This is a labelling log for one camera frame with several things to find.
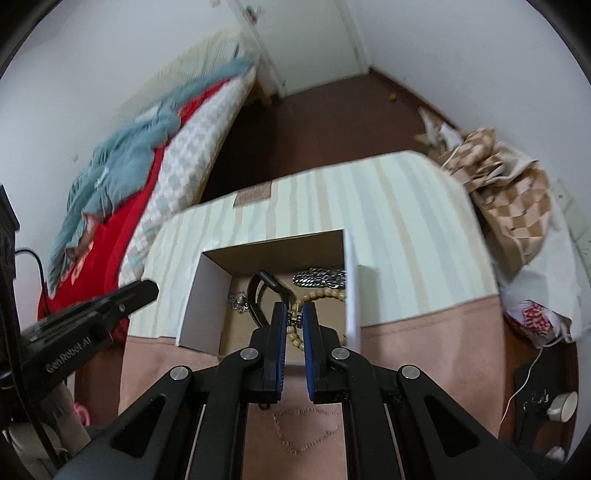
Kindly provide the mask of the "small silver earrings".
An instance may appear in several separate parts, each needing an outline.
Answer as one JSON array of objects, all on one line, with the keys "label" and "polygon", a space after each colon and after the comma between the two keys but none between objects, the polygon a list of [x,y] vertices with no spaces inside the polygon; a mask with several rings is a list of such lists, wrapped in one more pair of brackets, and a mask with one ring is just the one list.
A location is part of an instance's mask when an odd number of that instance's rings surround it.
[{"label": "small silver earrings", "polygon": [[228,304],[231,309],[238,314],[243,314],[249,310],[249,301],[247,300],[247,295],[242,292],[231,292],[228,294]]}]

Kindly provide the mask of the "black wristband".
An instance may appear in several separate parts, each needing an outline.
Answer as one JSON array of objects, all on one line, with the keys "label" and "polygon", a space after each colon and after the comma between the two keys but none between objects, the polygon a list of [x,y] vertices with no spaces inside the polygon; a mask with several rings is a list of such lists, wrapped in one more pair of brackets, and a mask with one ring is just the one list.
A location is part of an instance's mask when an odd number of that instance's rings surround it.
[{"label": "black wristband", "polygon": [[275,275],[266,270],[259,270],[259,272],[250,278],[249,285],[246,288],[247,310],[253,323],[259,328],[266,327],[270,324],[262,309],[263,295],[267,290],[272,290],[287,307],[293,305],[296,299],[294,292],[288,289],[287,286],[284,286]]}]

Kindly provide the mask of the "open cardboard box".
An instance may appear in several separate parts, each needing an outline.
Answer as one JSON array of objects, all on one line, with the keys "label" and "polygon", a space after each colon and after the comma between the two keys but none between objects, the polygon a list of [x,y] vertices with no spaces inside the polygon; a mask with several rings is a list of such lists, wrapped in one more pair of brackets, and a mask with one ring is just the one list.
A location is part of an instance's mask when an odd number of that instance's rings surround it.
[{"label": "open cardboard box", "polygon": [[294,298],[308,289],[294,285],[295,273],[311,267],[346,272],[345,298],[315,300],[318,322],[338,332],[353,351],[361,350],[358,261],[353,240],[345,230],[284,237],[209,250],[200,254],[176,344],[200,353],[229,354],[249,343],[256,324],[248,313],[231,308],[228,295],[245,292],[252,275],[266,270]]}]

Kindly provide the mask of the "red bed cover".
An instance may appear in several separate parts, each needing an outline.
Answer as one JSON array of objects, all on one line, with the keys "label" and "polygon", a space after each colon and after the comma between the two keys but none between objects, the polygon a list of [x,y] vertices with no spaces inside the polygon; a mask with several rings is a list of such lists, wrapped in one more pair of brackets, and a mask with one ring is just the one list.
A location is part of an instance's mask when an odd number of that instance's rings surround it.
[{"label": "red bed cover", "polygon": [[98,224],[90,249],[66,272],[52,298],[42,294],[37,318],[57,313],[77,302],[107,294],[119,286],[119,272],[127,247],[157,184],[163,162],[163,146],[152,152],[152,161],[142,189],[126,199],[114,213]]}]

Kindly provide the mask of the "pink striped table cloth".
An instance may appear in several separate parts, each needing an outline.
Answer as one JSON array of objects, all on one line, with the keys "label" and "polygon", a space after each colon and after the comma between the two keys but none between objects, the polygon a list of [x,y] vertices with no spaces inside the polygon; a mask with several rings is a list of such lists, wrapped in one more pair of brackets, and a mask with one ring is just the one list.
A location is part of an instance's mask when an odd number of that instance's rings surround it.
[{"label": "pink striped table cloth", "polygon": [[358,264],[362,353],[387,368],[418,366],[485,428],[499,431],[501,305],[476,215],[457,182],[426,156],[402,152],[284,177],[259,201],[235,200],[189,208],[158,233],[144,274],[159,295],[131,319],[121,408],[176,365],[215,364],[214,355],[174,343],[203,252],[344,230]]}]

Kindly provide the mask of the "teal blue blanket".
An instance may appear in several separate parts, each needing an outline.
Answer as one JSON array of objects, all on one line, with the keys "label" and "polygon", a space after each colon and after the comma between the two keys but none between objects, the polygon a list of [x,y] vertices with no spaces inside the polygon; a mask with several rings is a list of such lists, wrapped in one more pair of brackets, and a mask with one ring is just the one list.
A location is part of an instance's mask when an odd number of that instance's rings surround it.
[{"label": "teal blue blanket", "polygon": [[89,164],[71,185],[66,214],[50,250],[46,279],[50,297],[73,264],[67,252],[78,246],[87,219],[111,216],[143,189],[154,151],[180,129],[180,108],[218,82],[246,73],[252,65],[252,57],[240,56],[211,74],[181,84],[156,102],[153,114],[128,121],[95,148]]}]

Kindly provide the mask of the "checkered bed quilt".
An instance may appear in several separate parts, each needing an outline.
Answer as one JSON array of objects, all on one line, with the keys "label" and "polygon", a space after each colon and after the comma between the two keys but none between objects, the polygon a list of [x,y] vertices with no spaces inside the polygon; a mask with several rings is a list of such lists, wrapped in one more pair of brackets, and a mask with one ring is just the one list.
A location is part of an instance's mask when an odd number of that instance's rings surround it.
[{"label": "checkered bed quilt", "polygon": [[140,279],[163,224],[198,202],[221,145],[256,82],[256,68],[223,80],[180,110],[179,131],[164,148],[154,189],[123,254],[118,284]]}]

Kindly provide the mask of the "white plastic bag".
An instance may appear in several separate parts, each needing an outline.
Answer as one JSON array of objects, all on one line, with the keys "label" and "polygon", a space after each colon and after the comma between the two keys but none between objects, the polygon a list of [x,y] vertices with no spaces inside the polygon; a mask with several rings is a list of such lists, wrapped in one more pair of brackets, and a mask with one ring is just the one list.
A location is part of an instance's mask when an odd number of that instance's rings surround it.
[{"label": "white plastic bag", "polygon": [[512,273],[501,250],[488,239],[496,257],[493,268],[500,286],[502,308],[509,322],[538,348],[561,341],[573,343],[590,329],[583,316],[573,244],[563,213],[553,206],[549,231],[541,251]]}]

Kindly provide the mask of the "brown checkered blanket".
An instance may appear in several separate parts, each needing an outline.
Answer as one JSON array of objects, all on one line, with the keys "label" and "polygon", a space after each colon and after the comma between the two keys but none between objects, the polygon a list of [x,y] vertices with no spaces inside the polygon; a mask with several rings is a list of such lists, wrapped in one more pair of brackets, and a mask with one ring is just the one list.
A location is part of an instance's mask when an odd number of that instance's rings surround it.
[{"label": "brown checkered blanket", "polygon": [[437,163],[463,185],[500,248],[500,262],[519,272],[540,252],[550,228],[549,179],[539,162],[497,139],[491,128],[444,146]]}]

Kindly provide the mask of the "striped pillow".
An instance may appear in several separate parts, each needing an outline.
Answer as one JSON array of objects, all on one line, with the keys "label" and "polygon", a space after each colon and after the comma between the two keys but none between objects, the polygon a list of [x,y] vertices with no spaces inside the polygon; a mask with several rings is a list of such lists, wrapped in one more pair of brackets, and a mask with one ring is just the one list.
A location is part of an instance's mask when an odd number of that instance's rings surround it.
[{"label": "striped pillow", "polygon": [[219,30],[201,39],[162,67],[117,109],[121,120],[129,120],[193,80],[215,73],[243,52],[238,26]]}]

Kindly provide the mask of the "white door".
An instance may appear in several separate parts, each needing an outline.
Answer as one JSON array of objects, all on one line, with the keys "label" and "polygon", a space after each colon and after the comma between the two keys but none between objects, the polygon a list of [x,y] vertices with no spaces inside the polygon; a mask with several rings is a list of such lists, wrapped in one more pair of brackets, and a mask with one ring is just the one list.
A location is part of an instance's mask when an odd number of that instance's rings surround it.
[{"label": "white door", "polygon": [[346,1],[230,1],[228,6],[259,48],[281,97],[368,73]]}]

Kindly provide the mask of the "white wall power strip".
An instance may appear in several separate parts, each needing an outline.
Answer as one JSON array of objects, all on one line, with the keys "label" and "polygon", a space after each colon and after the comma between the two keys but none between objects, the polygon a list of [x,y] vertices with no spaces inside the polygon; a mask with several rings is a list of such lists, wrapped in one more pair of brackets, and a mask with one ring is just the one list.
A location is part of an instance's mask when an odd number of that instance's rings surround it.
[{"label": "white wall power strip", "polygon": [[590,277],[590,221],[583,214],[578,203],[560,179],[553,182],[552,189],[566,219],[570,235],[581,257],[587,277]]}]

